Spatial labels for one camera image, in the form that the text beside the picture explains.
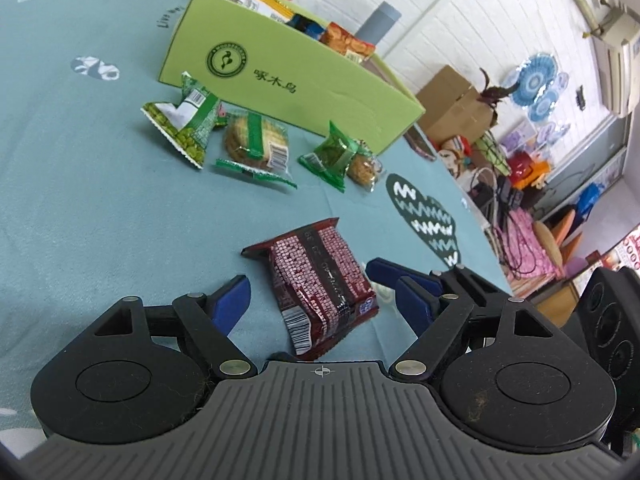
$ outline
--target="snack bag with green edge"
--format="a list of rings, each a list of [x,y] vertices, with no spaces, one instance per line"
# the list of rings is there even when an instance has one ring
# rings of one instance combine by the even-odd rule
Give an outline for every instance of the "snack bag with green edge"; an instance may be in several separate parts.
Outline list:
[[[330,121],[326,140],[311,153],[301,155],[298,162],[344,193],[344,175],[357,152],[358,143]]]
[[[230,159],[218,158],[216,166],[251,175],[255,180],[298,186],[289,174],[289,137],[282,124],[255,112],[228,114],[225,149]]]
[[[182,102],[147,103],[142,112],[187,160],[202,169],[220,99],[188,73],[182,73]]]

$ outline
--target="metal screw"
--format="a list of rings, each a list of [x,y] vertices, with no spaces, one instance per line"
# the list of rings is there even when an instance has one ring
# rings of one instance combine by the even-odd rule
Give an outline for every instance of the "metal screw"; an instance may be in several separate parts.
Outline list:
[[[226,375],[243,375],[251,370],[251,365],[242,359],[230,359],[220,365],[220,371]]]
[[[413,361],[411,359],[407,361],[400,361],[396,365],[396,371],[401,373],[402,375],[422,375],[427,371],[427,367],[424,363],[420,361]]]

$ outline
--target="green box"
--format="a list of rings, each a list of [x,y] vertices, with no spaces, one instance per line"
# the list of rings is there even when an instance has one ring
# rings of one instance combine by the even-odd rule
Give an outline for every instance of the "green box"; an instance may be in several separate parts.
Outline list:
[[[159,79],[180,86],[186,70],[224,101],[322,136],[332,120],[380,153],[424,109],[379,57],[366,63],[229,0],[191,0]]]

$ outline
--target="maroon snack wrapper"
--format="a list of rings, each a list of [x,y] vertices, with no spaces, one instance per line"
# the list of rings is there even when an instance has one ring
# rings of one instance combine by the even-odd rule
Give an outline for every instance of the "maroon snack wrapper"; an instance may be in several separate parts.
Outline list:
[[[269,261],[273,290],[298,358],[313,361],[378,312],[376,293],[327,218],[246,247]]]

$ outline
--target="box logo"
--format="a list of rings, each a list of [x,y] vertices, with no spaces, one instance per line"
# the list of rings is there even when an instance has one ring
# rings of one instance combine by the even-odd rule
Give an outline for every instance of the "box logo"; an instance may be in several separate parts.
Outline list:
[[[218,77],[238,75],[246,65],[246,50],[237,43],[227,41],[211,49],[207,56],[207,68]]]

